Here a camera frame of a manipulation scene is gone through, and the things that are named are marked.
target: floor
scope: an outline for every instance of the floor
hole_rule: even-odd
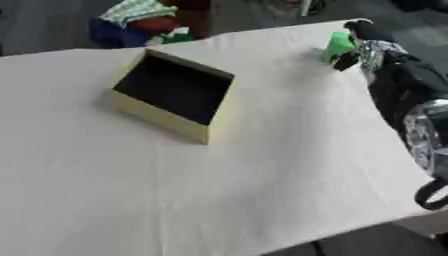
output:
[[[120,0],[0,0],[4,17],[0,39],[6,55],[72,48],[92,48],[86,23]],[[329,0],[319,16],[297,20],[274,14],[261,3],[267,0],[216,0],[214,33],[366,17],[387,28],[409,51],[448,73],[448,15],[432,11],[405,14],[387,0]],[[440,246],[393,225],[383,225],[321,242],[328,256],[438,256],[448,255]],[[302,245],[269,256],[313,256],[311,245]]]

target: table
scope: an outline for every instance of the table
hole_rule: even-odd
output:
[[[102,100],[141,49],[1,58],[0,254],[258,255],[390,221],[440,229],[359,69],[319,59],[344,22],[157,47],[236,74],[209,146]]]

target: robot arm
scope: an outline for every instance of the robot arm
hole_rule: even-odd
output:
[[[374,77],[369,92],[376,107],[415,161],[434,178],[417,192],[416,202],[428,210],[448,205],[448,196],[428,202],[448,186],[447,79],[372,22],[348,22],[345,28],[356,49],[340,56],[334,68],[342,71],[360,61],[362,69]]]

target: yellow box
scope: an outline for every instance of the yellow box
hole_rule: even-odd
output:
[[[233,79],[225,71],[146,49],[118,75],[108,98],[123,112],[208,144]]]

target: green cloth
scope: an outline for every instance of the green cloth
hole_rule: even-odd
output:
[[[344,32],[334,32],[331,35],[330,43],[324,52],[323,60],[330,63],[333,56],[340,56],[355,49],[355,45],[350,42],[349,34]]]
[[[126,27],[135,21],[159,16],[175,16],[177,7],[167,7],[156,0],[124,0],[109,9],[100,18]]]

